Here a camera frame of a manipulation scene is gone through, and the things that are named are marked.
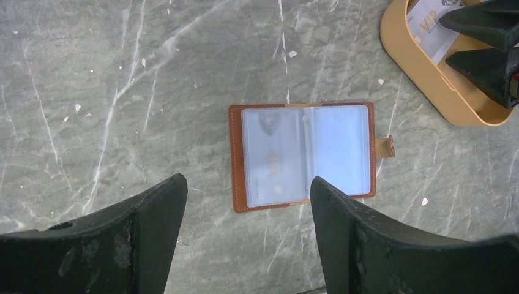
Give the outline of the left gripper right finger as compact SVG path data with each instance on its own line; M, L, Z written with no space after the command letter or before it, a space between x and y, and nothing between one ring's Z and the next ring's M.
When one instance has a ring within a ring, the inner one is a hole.
M518 235L469 242L390 218L316 177L310 190L328 293L517 293Z

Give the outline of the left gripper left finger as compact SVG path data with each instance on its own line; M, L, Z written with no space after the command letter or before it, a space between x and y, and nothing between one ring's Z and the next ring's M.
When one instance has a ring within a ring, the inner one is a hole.
M1 292L163 293L187 194L178 173L87 216L1 235Z

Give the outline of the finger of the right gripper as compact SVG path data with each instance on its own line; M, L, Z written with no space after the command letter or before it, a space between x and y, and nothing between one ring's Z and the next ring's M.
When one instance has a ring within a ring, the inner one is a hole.
M494 0L466 6L444 14L445 28L471 37L500 51L518 44L518 1Z
M518 105L518 48L455 52L446 64L506 109Z

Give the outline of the brown leather card holder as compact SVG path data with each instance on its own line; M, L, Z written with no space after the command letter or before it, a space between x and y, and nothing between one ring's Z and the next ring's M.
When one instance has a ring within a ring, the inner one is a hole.
M249 108L299 108L304 130L306 200L271 206L247 206L242 112ZM237 213L308 203L314 178L321 177L354 198L376 194L376 161L394 157L391 136L375 137L370 102L231 105L228 109L233 206Z

